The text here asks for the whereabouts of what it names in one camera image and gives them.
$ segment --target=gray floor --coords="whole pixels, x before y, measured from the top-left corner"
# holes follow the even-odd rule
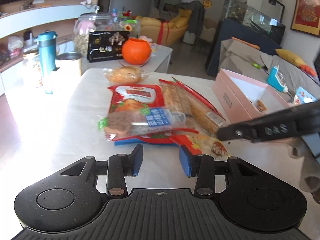
[[[200,46],[200,44],[197,44],[192,49],[193,45],[188,45],[181,41],[173,44],[172,64],[169,65],[168,73],[214,80],[214,77],[206,74],[204,66],[209,54],[210,45],[203,45],[201,50]]]

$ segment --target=fish tank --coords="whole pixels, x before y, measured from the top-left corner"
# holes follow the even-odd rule
[[[220,20],[236,21],[280,45],[283,13],[284,5],[277,0],[225,0]]]

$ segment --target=orange bowl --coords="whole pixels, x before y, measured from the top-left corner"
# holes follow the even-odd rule
[[[131,65],[143,65],[151,54],[149,43],[129,38],[122,46],[122,56]]]

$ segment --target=white shelf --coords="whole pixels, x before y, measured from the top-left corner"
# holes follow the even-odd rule
[[[78,18],[88,12],[94,12],[94,6],[90,9],[81,4],[50,6],[3,16],[0,18],[0,39],[34,26]]]

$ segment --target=pink cardboard box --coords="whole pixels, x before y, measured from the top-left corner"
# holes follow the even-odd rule
[[[212,89],[231,123],[258,118],[289,107],[268,84],[226,69],[220,70]],[[257,100],[267,108],[264,113],[256,108]]]

